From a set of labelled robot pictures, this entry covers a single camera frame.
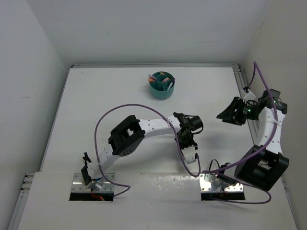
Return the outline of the aluminium frame rail right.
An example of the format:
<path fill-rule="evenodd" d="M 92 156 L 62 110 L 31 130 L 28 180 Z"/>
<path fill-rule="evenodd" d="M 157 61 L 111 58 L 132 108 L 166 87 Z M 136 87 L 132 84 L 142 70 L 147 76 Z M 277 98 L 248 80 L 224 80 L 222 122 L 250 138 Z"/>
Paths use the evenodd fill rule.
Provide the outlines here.
<path fill-rule="evenodd" d="M 243 88 L 249 87 L 248 83 L 244 79 L 244 76 L 241 71 L 235 72 L 235 77 L 237 81 L 237 85 L 239 87 L 239 94 L 240 98 L 243 98 Z M 258 134 L 258 128 L 259 128 L 259 123 L 258 121 L 254 120 L 247 120 L 245 124 L 241 125 L 240 127 L 243 127 L 243 131 L 240 132 L 239 137 L 236 138 L 237 141 L 242 140 L 242 141 L 247 141 L 249 144 L 255 144 L 255 141 L 257 139 L 257 134 Z"/>

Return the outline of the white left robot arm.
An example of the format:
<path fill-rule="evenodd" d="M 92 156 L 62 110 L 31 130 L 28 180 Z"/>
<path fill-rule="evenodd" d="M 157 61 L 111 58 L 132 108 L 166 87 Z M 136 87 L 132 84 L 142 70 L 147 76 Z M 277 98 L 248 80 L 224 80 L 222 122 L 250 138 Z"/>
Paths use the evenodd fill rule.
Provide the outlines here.
<path fill-rule="evenodd" d="M 81 169 L 83 184 L 87 189 L 96 189 L 103 184 L 101 171 L 105 172 L 120 157 L 132 154 L 140 143 L 150 137 L 177 134 L 175 141 L 179 143 L 179 153 L 187 164 L 198 160 L 198 145 L 194 135 L 203 131 L 203 123 L 199 116 L 187 116 L 174 112 L 166 120 L 137 119 L 130 115 L 119 123 L 111 132 L 108 144 L 101 152 L 99 159 L 92 161 L 84 154 L 85 166 Z"/>

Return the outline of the purple capped white pen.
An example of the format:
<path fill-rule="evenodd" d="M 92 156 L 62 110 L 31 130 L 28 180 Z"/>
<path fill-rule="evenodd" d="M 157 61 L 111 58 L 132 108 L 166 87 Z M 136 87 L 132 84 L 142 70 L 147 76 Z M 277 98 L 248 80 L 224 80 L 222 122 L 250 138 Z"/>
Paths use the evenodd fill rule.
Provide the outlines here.
<path fill-rule="evenodd" d="M 173 79 L 171 80 L 171 83 L 169 84 L 167 90 L 170 90 L 170 89 L 172 88 L 172 86 L 174 85 L 174 83 L 175 83 L 175 78 L 173 78 Z"/>

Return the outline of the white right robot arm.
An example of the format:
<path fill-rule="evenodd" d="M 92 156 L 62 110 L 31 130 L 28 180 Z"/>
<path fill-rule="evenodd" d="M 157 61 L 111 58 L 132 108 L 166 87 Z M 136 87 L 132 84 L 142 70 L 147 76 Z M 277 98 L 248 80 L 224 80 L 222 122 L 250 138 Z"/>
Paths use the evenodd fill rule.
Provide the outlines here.
<path fill-rule="evenodd" d="M 258 121 L 259 128 L 254 146 L 236 166 L 235 178 L 263 191 L 269 191 L 289 166 L 283 156 L 281 130 L 288 106 L 280 92 L 264 91 L 260 98 L 245 87 L 244 97 L 235 97 L 217 118 L 225 123 L 241 126 L 247 120 Z"/>

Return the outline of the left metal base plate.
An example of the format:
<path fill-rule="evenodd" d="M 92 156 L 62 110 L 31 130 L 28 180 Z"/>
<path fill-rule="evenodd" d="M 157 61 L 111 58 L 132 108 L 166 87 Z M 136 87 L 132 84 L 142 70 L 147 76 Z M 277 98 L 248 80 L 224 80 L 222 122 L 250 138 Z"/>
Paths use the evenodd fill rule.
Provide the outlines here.
<path fill-rule="evenodd" d="M 71 184 L 71 192 L 90 193 L 91 190 L 95 193 L 113 193 L 115 186 L 103 178 L 101 178 L 99 181 L 93 180 L 88 185 L 85 185 L 82 174 L 75 173 Z"/>

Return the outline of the aluminium frame rail left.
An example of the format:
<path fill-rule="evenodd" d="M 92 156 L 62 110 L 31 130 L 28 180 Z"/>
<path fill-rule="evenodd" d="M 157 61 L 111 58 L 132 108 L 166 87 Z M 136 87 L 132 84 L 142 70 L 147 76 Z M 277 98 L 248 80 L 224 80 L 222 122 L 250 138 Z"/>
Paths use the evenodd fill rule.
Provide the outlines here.
<path fill-rule="evenodd" d="M 17 202 L 15 204 L 15 208 L 8 226 L 8 230 L 17 230 L 20 224 L 20 220 L 24 211 L 24 207 L 30 192 L 30 188 L 33 182 L 35 174 L 27 173 L 24 176 L 24 180 L 19 192 L 19 196 Z"/>

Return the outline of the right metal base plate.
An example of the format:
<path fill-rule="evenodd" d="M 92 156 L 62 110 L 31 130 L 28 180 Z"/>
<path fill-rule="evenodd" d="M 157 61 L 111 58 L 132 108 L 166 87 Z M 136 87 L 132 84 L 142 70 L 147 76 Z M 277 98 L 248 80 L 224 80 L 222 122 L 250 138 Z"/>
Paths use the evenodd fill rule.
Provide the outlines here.
<path fill-rule="evenodd" d="M 199 182 L 202 193 L 221 194 L 244 192 L 244 187 L 241 183 L 230 182 L 215 174 L 201 173 L 199 175 Z"/>

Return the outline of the metal base plate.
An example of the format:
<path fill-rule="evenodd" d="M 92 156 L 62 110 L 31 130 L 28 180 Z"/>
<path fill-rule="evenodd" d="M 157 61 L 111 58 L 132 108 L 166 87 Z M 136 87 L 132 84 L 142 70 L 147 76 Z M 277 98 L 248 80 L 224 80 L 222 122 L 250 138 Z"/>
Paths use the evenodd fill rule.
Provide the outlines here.
<path fill-rule="evenodd" d="M 199 182 L 202 193 L 221 194 L 244 192 L 244 187 L 241 183 L 230 182 L 215 174 L 201 173 L 199 175 Z"/>
<path fill-rule="evenodd" d="M 75 173 L 71 184 L 71 192 L 90 193 L 91 190 L 95 193 L 113 193 L 115 186 L 103 178 L 101 178 L 99 181 L 93 180 L 88 185 L 85 185 L 82 174 Z"/>

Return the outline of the teal round pen holder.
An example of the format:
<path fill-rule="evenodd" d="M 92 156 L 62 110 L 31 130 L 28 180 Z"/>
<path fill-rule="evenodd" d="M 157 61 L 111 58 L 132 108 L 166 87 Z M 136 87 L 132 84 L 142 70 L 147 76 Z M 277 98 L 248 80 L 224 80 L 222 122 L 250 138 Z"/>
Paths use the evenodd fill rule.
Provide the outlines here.
<path fill-rule="evenodd" d="M 156 99 L 165 100 L 169 98 L 174 91 L 175 83 L 170 90 L 167 90 L 174 76 L 173 75 L 170 75 L 170 76 L 162 75 L 160 74 L 160 72 L 151 74 L 156 77 L 156 82 L 149 82 L 149 89 L 153 97 L 155 97 Z M 169 80 L 167 82 L 162 83 L 162 80 L 165 78 L 169 78 Z"/>

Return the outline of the aluminium frame rail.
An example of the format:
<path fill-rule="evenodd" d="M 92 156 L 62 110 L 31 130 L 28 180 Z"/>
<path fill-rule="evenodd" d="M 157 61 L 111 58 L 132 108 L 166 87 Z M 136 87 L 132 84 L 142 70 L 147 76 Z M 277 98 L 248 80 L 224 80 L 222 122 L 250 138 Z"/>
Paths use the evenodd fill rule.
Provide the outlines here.
<path fill-rule="evenodd" d="M 8 226 L 8 230 L 17 230 L 20 224 L 20 220 L 24 211 L 24 207 L 30 192 L 30 188 L 33 182 L 35 174 L 27 173 L 24 176 L 24 180 L 19 192 L 19 196 L 17 202 L 15 204 L 15 208 Z"/>
<path fill-rule="evenodd" d="M 243 88 L 249 87 L 248 83 L 244 79 L 244 76 L 241 71 L 235 72 L 235 77 L 237 81 L 237 85 L 239 87 L 239 94 L 240 98 L 243 98 Z M 258 128 L 259 128 L 259 123 L 258 121 L 254 120 L 247 120 L 245 124 L 241 125 L 240 127 L 243 127 L 243 131 L 240 132 L 239 137 L 236 138 L 237 141 L 242 140 L 242 141 L 247 141 L 249 144 L 255 144 L 255 141 L 257 139 L 257 134 L 258 134 Z"/>

